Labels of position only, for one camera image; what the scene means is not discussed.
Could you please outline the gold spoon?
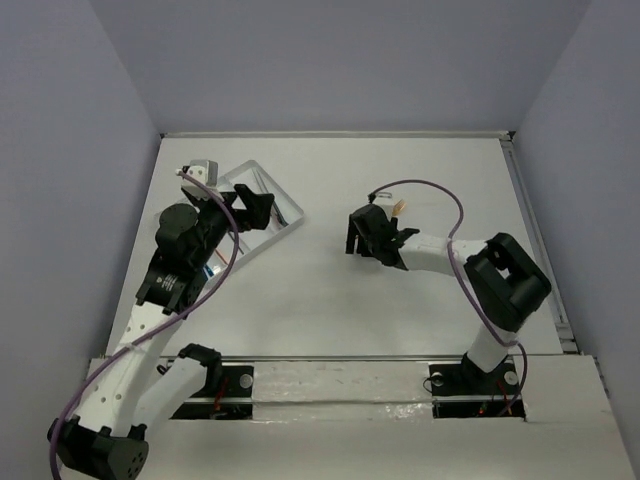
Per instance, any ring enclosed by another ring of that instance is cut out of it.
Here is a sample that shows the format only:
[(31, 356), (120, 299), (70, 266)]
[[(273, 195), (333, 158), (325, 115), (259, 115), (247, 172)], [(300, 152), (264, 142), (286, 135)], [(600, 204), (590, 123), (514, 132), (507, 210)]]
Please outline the gold spoon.
[(394, 205), (394, 207), (392, 209), (392, 216), (393, 217), (398, 217), (403, 212), (403, 210), (405, 209), (406, 205), (407, 205), (407, 203), (406, 203), (405, 200), (403, 200), (403, 199), (399, 200)]

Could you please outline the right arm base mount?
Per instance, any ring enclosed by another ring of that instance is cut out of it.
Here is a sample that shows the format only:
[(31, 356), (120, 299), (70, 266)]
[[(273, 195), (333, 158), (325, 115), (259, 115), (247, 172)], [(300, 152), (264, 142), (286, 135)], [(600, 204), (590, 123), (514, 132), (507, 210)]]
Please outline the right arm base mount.
[(459, 363), (431, 364), (423, 381), (424, 390), (431, 395), (433, 417), (440, 420), (525, 419), (519, 387), (515, 365), (510, 361), (480, 380), (466, 380)]

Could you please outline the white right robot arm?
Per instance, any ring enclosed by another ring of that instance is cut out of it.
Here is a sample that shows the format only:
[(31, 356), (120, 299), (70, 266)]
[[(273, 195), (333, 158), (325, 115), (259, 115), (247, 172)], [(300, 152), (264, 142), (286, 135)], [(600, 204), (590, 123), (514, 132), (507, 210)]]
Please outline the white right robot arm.
[(512, 235), (499, 232), (471, 241), (400, 229), (387, 209), (374, 203), (349, 215), (345, 252), (458, 281), (482, 326), (452, 379), (473, 394), (496, 381), (522, 326), (551, 293), (547, 276)]

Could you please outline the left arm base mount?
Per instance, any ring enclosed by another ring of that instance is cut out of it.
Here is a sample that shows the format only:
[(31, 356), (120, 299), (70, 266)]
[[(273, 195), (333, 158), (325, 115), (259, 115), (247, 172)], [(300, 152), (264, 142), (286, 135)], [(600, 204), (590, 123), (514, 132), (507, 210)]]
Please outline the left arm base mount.
[(254, 366), (230, 363), (214, 389), (202, 389), (188, 398), (172, 420), (251, 420)]

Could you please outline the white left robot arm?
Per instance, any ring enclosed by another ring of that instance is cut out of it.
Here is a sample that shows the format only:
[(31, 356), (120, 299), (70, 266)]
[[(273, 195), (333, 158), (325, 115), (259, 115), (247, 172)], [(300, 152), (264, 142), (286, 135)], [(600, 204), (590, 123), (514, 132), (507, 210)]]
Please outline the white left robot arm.
[(137, 478), (152, 428), (190, 395), (209, 395), (220, 386), (221, 355), (199, 344), (185, 346), (154, 385), (148, 381), (171, 337), (231, 273), (231, 266), (208, 271), (221, 241), (232, 238), (234, 264), (241, 233), (268, 227), (275, 197), (245, 184), (217, 192), (191, 177), (182, 191), (186, 202), (159, 216), (156, 248), (117, 350), (86, 378), (49, 429), (55, 479), (64, 469), (92, 479)]

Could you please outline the orange chopstick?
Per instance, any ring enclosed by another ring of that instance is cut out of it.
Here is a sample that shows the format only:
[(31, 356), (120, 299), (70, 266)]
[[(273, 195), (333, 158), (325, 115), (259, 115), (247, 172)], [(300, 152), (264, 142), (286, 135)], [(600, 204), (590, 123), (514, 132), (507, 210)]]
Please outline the orange chopstick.
[(215, 253), (216, 253), (216, 255), (218, 256), (218, 258), (219, 258), (219, 259), (224, 263), (224, 265), (228, 265), (228, 264), (229, 264), (228, 260), (227, 260), (227, 259), (226, 259), (226, 257), (225, 257), (221, 252), (220, 252), (220, 250), (219, 250), (219, 249), (216, 249), (216, 250), (215, 250)]

